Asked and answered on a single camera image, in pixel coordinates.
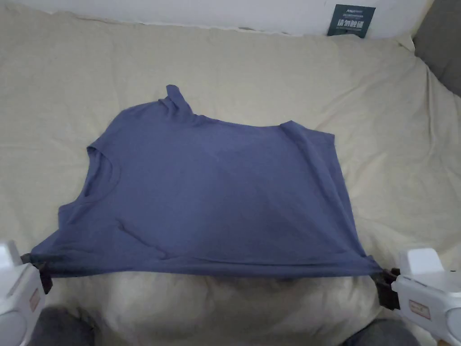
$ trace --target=wrinkled sheet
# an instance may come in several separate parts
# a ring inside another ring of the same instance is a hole
[[[461,100],[397,40],[107,24],[0,10],[0,220],[21,252],[76,198],[86,146],[121,110],[179,86],[196,113],[334,133],[361,243],[385,268],[434,247],[460,269]],[[379,313],[368,277],[156,273],[55,280],[103,345],[334,345]]]

